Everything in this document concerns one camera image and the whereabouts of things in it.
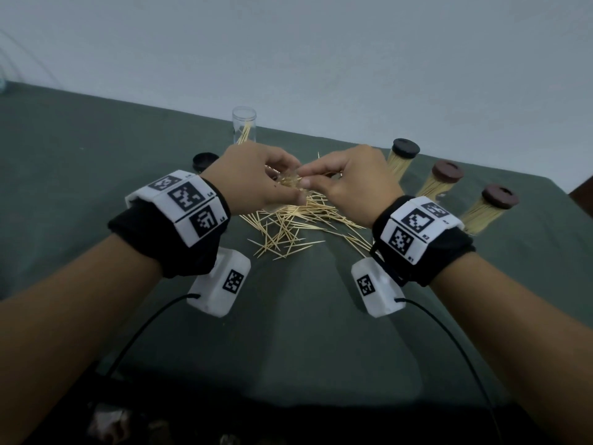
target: person's left hand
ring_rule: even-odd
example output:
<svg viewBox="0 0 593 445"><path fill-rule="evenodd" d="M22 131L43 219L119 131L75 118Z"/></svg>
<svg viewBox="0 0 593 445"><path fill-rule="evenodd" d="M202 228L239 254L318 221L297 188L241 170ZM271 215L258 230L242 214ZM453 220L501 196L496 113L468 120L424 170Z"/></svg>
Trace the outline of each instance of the person's left hand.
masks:
<svg viewBox="0 0 593 445"><path fill-rule="evenodd" d="M299 189L282 186L271 178L272 169L283 172L300 165L296 157L277 146L244 142L228 147L201 176L222 193L231 214L250 214L268 205L306 204L306 196Z"/></svg>

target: brown lid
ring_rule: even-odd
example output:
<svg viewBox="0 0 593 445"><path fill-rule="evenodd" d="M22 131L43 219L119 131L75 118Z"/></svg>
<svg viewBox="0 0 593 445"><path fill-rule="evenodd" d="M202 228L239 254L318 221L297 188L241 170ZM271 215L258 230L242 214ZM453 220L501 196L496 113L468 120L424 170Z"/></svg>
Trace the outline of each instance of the brown lid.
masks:
<svg viewBox="0 0 593 445"><path fill-rule="evenodd" d="M456 183L463 178L463 170L456 163L440 159L432 167L432 174L443 183Z"/></svg>
<svg viewBox="0 0 593 445"><path fill-rule="evenodd" d="M484 200L500 209L511 209L519 204L519 197L500 184L488 184L482 191Z"/></svg>

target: person's right hand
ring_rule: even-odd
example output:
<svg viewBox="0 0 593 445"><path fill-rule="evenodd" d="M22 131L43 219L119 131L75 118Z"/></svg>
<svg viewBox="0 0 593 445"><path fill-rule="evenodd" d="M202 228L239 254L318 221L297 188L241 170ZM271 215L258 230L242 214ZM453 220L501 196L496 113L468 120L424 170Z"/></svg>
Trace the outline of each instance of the person's right hand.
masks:
<svg viewBox="0 0 593 445"><path fill-rule="evenodd" d="M324 176L333 172L342 172L342 177L335 180ZM334 151L303 165L298 174L303 177L303 189L327 196L345 216L367 228L404 195L381 151L368 145Z"/></svg>

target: toothpick container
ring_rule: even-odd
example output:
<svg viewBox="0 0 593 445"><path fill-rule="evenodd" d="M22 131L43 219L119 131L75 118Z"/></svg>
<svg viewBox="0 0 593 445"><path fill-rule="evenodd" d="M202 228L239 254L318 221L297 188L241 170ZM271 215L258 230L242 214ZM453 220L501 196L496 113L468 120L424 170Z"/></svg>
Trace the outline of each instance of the toothpick container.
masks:
<svg viewBox="0 0 593 445"><path fill-rule="evenodd" d="M519 204L519 197L510 189L499 184L488 184L482 196L461 217L464 231L470 235L482 232L494 220L513 206Z"/></svg>
<svg viewBox="0 0 593 445"><path fill-rule="evenodd" d="M407 168L410 166L412 159L414 159L420 152L420 147L408 139L396 139L393 141L391 152L387 158L387 166L389 171L400 181Z"/></svg>
<svg viewBox="0 0 593 445"><path fill-rule="evenodd" d="M435 202L440 201L461 178L463 178L463 170L459 165L441 159L432 166L431 173L416 196L425 196Z"/></svg>

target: table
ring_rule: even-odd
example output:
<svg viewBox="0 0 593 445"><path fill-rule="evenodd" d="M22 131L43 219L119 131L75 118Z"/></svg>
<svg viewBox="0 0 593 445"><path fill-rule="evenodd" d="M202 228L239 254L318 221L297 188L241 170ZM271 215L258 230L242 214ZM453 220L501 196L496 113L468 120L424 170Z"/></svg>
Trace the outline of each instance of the table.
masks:
<svg viewBox="0 0 593 445"><path fill-rule="evenodd" d="M171 170L191 170L198 152L222 154L232 137L229 121L12 84L0 96L0 296L33 284L107 236L106 223L124 209L124 195ZM262 127L257 138L302 162L352 146ZM435 160L414 160L402 179L407 193L420 188ZM548 179L463 168L465 178L444 201L454 214L463 213L491 182L508 185L521 198L478 236L480 254L593 326L591 218ZM251 257L256 246L247 238L260 235L235 218L221 246ZM360 255L339 237L323 239L286 260L252 259L242 291L222 319L184 303L171 307L129 351L122 373L145 370L284 406L483 405L443 331L411 305L380 319L366 314L350 275ZM186 293L192 280L163 280L122 327L100 369L158 307ZM508 393L431 290L410 283L404 292L459 338L493 402L508 403Z"/></svg>

